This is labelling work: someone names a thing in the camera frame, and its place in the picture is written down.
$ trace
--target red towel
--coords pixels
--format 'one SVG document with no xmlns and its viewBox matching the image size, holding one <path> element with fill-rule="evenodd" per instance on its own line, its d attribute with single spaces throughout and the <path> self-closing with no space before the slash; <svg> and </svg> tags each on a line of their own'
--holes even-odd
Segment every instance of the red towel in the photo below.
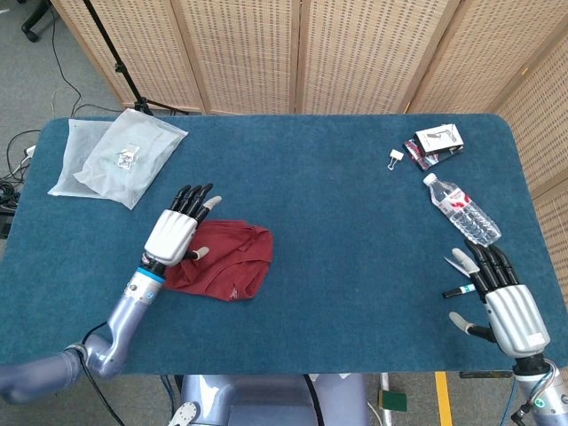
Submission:
<svg viewBox="0 0 568 426">
<path fill-rule="evenodd" d="M 166 270 L 165 288 L 230 302 L 256 295 L 272 261 L 272 234 L 240 220 L 203 222 L 189 249 L 209 247 L 200 260 Z"/>
</svg>

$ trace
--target plastic bag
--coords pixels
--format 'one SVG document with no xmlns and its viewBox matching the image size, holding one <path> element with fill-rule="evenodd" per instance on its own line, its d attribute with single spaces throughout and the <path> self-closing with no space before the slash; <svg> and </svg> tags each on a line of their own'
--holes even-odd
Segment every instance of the plastic bag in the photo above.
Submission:
<svg viewBox="0 0 568 426">
<path fill-rule="evenodd" d="M 87 157 L 112 123 L 69 119 L 69 137 L 63 154 L 63 168 L 57 184 L 49 190 L 49 195 L 105 198 L 79 182 L 73 175 L 83 169 Z"/>
<path fill-rule="evenodd" d="M 127 109 L 74 176 L 103 197 L 133 209 L 186 135 L 157 118 Z"/>
</svg>

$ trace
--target table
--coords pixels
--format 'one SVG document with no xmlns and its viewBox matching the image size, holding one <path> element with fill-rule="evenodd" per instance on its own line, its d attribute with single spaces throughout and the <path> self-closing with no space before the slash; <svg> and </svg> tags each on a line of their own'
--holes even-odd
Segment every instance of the table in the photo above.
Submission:
<svg viewBox="0 0 568 426">
<path fill-rule="evenodd" d="M 161 211 L 186 183 L 213 182 L 209 218 L 270 228 L 274 261 L 257 297 L 225 303 L 162 291 L 130 348 L 126 373 L 287 374 L 510 368 L 466 336 L 457 311 L 486 324 L 467 281 L 444 262 L 461 234 L 430 203 L 408 157 L 415 130 L 457 124 L 465 150 L 434 171 L 499 225 L 504 249 L 548 325 L 547 355 L 568 361 L 566 309 L 509 126 L 491 114 L 252 115 L 164 118 L 189 131 L 132 211 L 51 197 L 67 120 L 47 123 L 4 261 L 0 363 L 60 351 L 104 320 L 137 267 Z"/>
</svg>

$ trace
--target bottle label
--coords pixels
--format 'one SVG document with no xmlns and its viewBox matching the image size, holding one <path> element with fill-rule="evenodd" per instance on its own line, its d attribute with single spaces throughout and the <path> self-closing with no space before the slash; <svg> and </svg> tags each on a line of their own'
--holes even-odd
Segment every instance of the bottle label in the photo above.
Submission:
<svg viewBox="0 0 568 426">
<path fill-rule="evenodd" d="M 439 203 L 440 209 L 446 215 L 453 215 L 471 203 L 471 198 L 460 188 L 450 192 L 444 200 Z"/>
</svg>

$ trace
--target tripod stand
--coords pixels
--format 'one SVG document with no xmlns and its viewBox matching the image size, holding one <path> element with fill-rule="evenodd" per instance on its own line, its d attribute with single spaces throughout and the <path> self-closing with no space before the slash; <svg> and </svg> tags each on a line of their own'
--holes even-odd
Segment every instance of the tripod stand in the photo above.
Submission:
<svg viewBox="0 0 568 426">
<path fill-rule="evenodd" d="M 187 111 L 175 108 L 173 106 L 168 106 L 168 105 L 162 104 L 160 102 L 156 102 L 156 101 L 151 100 L 151 99 L 147 99 L 147 98 L 143 97 L 142 95 L 140 95 L 140 92 L 138 91 L 136 84 L 134 83 L 134 81 L 132 80 L 132 77 L 130 76 L 130 73 L 128 72 L 128 68 L 126 67 L 126 65 L 122 61 L 122 58 L 118 54 L 118 51 L 116 51 L 116 48 L 114 47 L 114 44 L 113 44 L 112 40 L 110 39 L 110 36 L 108 35 L 107 31 L 105 30 L 105 27 L 103 26 L 103 23 L 101 22 L 100 17 L 97 14 L 97 11 L 95 11 L 95 8 L 91 3 L 91 0 L 83 0 L 83 2 L 85 3 L 87 10 L 91 14 L 92 19 L 95 21 L 95 24 L 97 25 L 97 28 L 99 29 L 100 34 L 105 39 L 105 43 L 108 46 L 108 50 L 110 50 L 110 52 L 113 54 L 114 60 L 116 61 L 116 65 L 114 66 L 114 71 L 117 72 L 117 73 L 121 73 L 124 76 L 124 80 L 126 80 L 126 83 L 129 85 L 130 90 L 132 91 L 132 94 L 134 95 L 134 98 L 136 98 L 136 101 L 134 102 L 134 109 L 137 110 L 137 111 L 141 111 L 144 114 L 154 115 L 152 113 L 152 111 L 150 110 L 150 107 L 148 106 L 148 104 L 150 104 L 150 105 L 155 105 L 155 106 L 158 106 L 158 107 L 161 107 L 161 108 L 164 108 L 164 109 L 168 109 L 168 110 L 170 110 L 174 113 L 189 115 L 189 113 Z"/>
</svg>

